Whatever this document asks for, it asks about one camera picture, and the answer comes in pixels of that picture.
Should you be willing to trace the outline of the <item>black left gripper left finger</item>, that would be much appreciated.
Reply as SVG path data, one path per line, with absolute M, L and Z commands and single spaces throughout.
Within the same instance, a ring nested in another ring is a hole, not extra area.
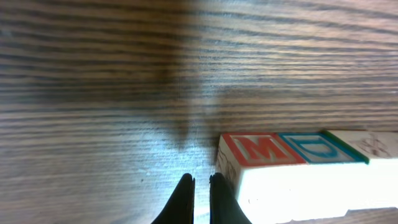
M 193 224 L 194 199 L 195 179 L 186 173 L 152 224 Z

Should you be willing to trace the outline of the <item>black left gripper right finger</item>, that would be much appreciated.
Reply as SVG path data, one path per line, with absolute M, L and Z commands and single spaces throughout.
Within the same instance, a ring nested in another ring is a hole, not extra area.
M 210 224 L 251 224 L 219 172 L 210 176 Z

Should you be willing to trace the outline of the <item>white block green side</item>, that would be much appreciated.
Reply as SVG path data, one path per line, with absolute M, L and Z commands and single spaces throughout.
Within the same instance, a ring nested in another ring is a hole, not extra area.
M 276 133 L 226 133 L 220 136 L 216 170 L 252 223 L 285 223 L 294 217 L 308 166 Z

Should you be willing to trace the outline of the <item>white block red side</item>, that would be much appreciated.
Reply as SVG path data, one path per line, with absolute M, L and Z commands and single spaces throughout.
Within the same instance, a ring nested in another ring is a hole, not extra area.
M 353 201 L 356 172 L 365 165 L 364 160 L 322 133 L 282 133 L 279 137 L 306 162 L 294 171 L 298 184 L 292 219 L 345 215 Z

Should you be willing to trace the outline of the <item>white letter W block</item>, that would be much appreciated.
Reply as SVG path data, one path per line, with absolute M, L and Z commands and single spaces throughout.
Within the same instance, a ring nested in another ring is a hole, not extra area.
M 322 132 L 364 160 L 354 184 L 353 210 L 397 207 L 397 133 L 324 130 Z

